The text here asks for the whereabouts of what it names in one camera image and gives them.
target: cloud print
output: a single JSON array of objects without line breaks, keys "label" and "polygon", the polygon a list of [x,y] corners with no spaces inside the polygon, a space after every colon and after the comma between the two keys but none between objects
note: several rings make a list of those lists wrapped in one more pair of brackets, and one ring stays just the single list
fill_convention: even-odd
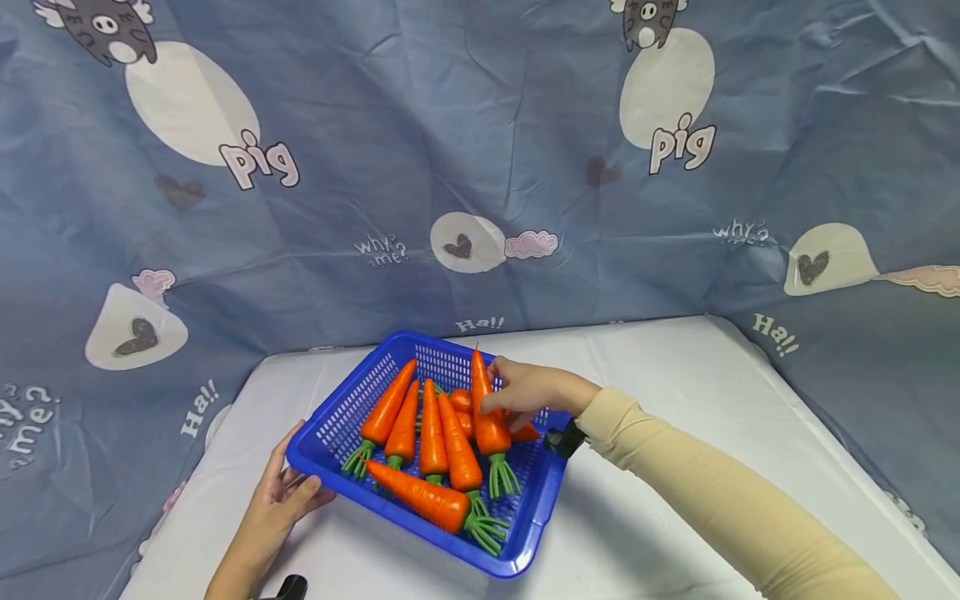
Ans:
[{"label": "cloud print", "polygon": [[166,269],[160,271],[144,269],[140,272],[140,275],[135,275],[132,279],[133,285],[140,290],[141,294],[164,308],[167,307],[167,304],[163,301],[163,293],[177,282],[177,277]]},{"label": "cloud print", "polygon": [[927,265],[906,271],[887,273],[877,277],[907,285],[928,294],[939,294],[944,298],[960,298],[960,267],[956,265]]},{"label": "cloud print", "polygon": [[507,238],[504,254],[511,258],[543,258],[556,251],[560,240],[549,231],[524,231],[517,237]]}]

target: forearm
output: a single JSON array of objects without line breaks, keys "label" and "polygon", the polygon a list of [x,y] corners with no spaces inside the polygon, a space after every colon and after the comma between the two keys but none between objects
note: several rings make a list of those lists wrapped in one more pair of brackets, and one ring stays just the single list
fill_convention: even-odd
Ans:
[{"label": "forearm", "polygon": [[644,413],[622,392],[603,390],[577,422],[597,452],[649,484],[767,598],[897,598],[869,565],[776,486]]},{"label": "forearm", "polygon": [[224,557],[210,580],[204,600],[250,600],[259,584],[249,569]]}]

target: black object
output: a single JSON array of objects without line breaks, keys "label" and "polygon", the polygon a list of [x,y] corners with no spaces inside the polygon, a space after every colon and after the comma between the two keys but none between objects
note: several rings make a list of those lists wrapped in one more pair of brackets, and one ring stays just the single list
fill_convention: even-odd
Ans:
[{"label": "black object", "polygon": [[543,445],[560,458],[569,460],[586,438],[587,436],[577,426],[576,421],[571,418],[566,422],[564,431],[559,429],[547,431],[543,436]]},{"label": "black object", "polygon": [[306,597],[306,577],[287,575],[280,586],[280,592],[274,598],[265,600],[303,600]]}]

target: fabric backdrop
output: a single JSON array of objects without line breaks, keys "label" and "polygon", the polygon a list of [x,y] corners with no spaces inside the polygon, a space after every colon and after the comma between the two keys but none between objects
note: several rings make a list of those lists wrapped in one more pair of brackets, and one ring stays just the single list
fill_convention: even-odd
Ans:
[{"label": "fabric backdrop", "polygon": [[0,596],[118,595],[266,355],[705,312],[958,566],[958,50],[953,0],[5,2]]}]

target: orange carrot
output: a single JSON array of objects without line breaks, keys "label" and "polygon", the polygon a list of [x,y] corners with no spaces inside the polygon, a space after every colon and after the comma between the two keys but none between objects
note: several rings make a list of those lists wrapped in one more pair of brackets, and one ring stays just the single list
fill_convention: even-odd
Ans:
[{"label": "orange carrot", "polygon": [[403,366],[400,373],[396,375],[386,391],[380,396],[380,399],[373,406],[373,410],[367,416],[360,427],[360,447],[353,450],[344,461],[342,471],[353,475],[357,479],[363,479],[367,476],[367,461],[373,455],[373,450],[384,445],[390,437],[390,432],[394,428],[396,413],[399,412],[403,404],[404,395],[410,380],[414,378],[414,372],[417,370],[417,360],[413,359]]},{"label": "orange carrot", "polygon": [[454,390],[450,392],[450,404],[453,405],[453,410],[458,413],[473,412],[473,399],[467,390]]},{"label": "orange carrot", "polygon": [[460,420],[460,428],[464,430],[464,435],[471,442],[473,441],[473,417],[469,413],[457,413],[457,419]]},{"label": "orange carrot", "polygon": [[460,426],[457,413],[450,406],[450,400],[443,390],[440,390],[437,395],[437,406],[440,408],[440,422],[444,425],[444,445],[446,461],[450,467],[450,487],[469,496],[475,513],[489,516],[487,505],[480,497],[483,471],[480,470],[480,463],[477,462],[473,448],[470,447],[470,440]]},{"label": "orange carrot", "polygon": [[473,349],[473,360],[470,361],[470,390],[473,395],[473,436],[480,453],[490,460],[490,497],[499,498],[504,492],[518,495],[520,482],[507,463],[506,453],[513,442],[503,413],[498,408],[486,415],[480,412],[484,396],[493,393],[480,348]]},{"label": "orange carrot", "polygon": [[[510,411],[503,411],[503,418],[507,419],[510,416]],[[534,427],[534,424],[530,421],[527,421],[519,431],[511,431],[510,437],[514,439],[514,442],[535,442],[540,439],[540,432],[537,431],[537,428]]]},{"label": "orange carrot", "polygon": [[397,499],[437,527],[450,534],[467,532],[494,556],[507,536],[506,521],[473,512],[470,498],[463,492],[423,481],[403,471],[367,461],[371,477]]},{"label": "orange carrot", "polygon": [[440,485],[447,473],[444,426],[440,421],[440,405],[433,380],[423,382],[423,420],[420,424],[420,474],[430,483]]},{"label": "orange carrot", "polygon": [[403,400],[399,414],[394,421],[394,429],[387,438],[383,454],[387,457],[387,465],[400,469],[406,464],[414,462],[417,434],[414,425],[417,422],[417,405],[420,403],[420,381],[414,379],[407,390],[407,397]]}]

